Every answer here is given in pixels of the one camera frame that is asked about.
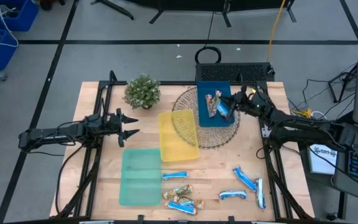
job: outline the white cable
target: white cable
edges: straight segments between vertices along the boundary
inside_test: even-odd
[[[0,45],[10,46],[10,47],[17,47],[17,46],[19,46],[19,41],[17,41],[16,37],[13,36],[12,31],[9,30],[9,28],[7,27],[7,25],[6,25],[5,21],[4,21],[4,17],[2,16],[1,7],[0,7],[0,17],[1,17],[1,21],[2,21],[2,23],[4,24],[5,28],[7,29],[8,33],[13,37],[13,39],[14,39],[15,42],[16,42],[16,45],[4,44],[4,43],[0,43]]]
[[[311,116],[312,116],[312,117],[313,117],[313,114],[314,114],[314,113],[321,114],[322,116],[324,116],[324,118],[325,118],[326,120],[328,120],[327,117],[326,117],[322,112],[320,112],[320,111],[313,111],[313,112],[311,112]]]

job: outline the round woven basket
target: round woven basket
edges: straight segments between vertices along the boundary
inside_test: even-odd
[[[228,127],[221,128],[204,128],[200,126],[198,120],[198,99],[197,99],[197,87],[190,88],[182,93],[176,102],[173,104],[172,111],[179,110],[193,110],[194,119],[196,123],[198,147],[200,149],[213,149],[221,147],[228,143],[236,134],[240,126],[240,112],[234,112],[234,123]],[[180,136],[187,141],[186,133],[187,130],[182,127],[187,127],[179,122],[173,122],[173,126]]]

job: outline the green plastic tray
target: green plastic tray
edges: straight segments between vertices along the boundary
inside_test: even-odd
[[[122,155],[119,204],[159,205],[161,157],[159,149],[126,149]]]

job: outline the yellow cable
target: yellow cable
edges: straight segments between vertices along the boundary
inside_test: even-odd
[[[272,29],[272,34],[270,35],[270,42],[268,43],[267,62],[270,62],[270,54],[272,53],[272,41],[273,41],[273,38],[274,38],[274,31],[276,29],[278,20],[280,19],[281,12],[283,11],[284,3],[285,3],[285,0],[283,0],[283,2],[281,3],[280,10],[278,12],[276,21],[274,22],[274,26],[273,26],[273,29]]]

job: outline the plant pot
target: plant pot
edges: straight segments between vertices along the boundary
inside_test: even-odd
[[[153,105],[142,105],[142,108],[145,110],[148,110],[152,107]]]

